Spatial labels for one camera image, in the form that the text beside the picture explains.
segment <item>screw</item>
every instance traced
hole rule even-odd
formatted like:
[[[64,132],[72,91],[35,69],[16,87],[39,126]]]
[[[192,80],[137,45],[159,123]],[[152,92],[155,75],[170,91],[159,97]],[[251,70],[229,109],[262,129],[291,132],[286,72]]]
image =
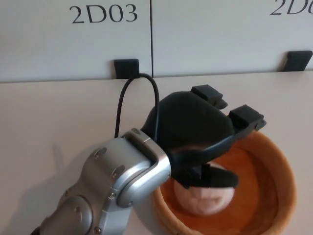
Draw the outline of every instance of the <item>screw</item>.
[[[113,192],[113,193],[111,193],[111,195],[109,196],[109,198],[110,198],[110,199],[114,199],[115,196],[116,196],[116,194]]]
[[[107,151],[107,148],[101,148],[99,149],[93,156],[94,160],[97,160],[101,155],[104,155]]]
[[[101,229],[99,227],[95,227],[93,232],[94,234],[101,234]]]
[[[75,208],[75,212],[76,212],[76,213],[79,213],[79,212],[80,212],[80,207],[76,207],[76,208]]]

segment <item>white ball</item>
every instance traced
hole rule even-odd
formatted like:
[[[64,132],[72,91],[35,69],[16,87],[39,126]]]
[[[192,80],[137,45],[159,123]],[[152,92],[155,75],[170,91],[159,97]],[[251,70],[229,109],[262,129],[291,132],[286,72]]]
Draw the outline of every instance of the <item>white ball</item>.
[[[179,204],[188,212],[195,215],[216,214],[225,209],[231,202],[234,188],[196,188],[185,189],[174,181],[174,192]]]

